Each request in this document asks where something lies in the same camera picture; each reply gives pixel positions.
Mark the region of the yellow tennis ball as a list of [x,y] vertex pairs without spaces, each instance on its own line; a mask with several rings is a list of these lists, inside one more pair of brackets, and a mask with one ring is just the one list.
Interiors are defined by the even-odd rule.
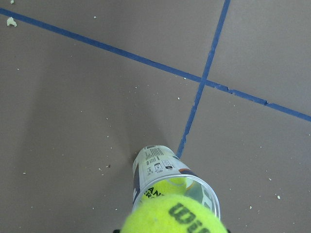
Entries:
[[121,233],[226,233],[227,228],[198,201],[166,195],[143,202],[131,213]]

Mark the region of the white foam crumb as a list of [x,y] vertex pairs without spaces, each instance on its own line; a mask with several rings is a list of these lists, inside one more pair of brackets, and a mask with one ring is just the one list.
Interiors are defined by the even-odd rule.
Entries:
[[17,27],[17,23],[15,22],[13,17],[9,17],[7,19],[7,27],[9,26]]

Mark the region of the tennis ball inside can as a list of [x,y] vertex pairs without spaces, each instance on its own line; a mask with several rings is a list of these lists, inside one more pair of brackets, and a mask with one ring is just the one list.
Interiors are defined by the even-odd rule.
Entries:
[[164,179],[149,186],[141,199],[148,200],[168,194],[183,195],[186,192],[186,186],[186,178],[184,177]]

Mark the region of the clear tennis ball can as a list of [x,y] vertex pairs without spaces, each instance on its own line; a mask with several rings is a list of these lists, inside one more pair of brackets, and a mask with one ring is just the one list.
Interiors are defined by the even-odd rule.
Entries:
[[220,204],[210,185],[180,161],[170,148],[160,145],[142,148],[134,160],[133,210],[145,201],[141,198],[149,186],[175,177],[186,178],[186,192],[182,196],[198,201],[221,218]]

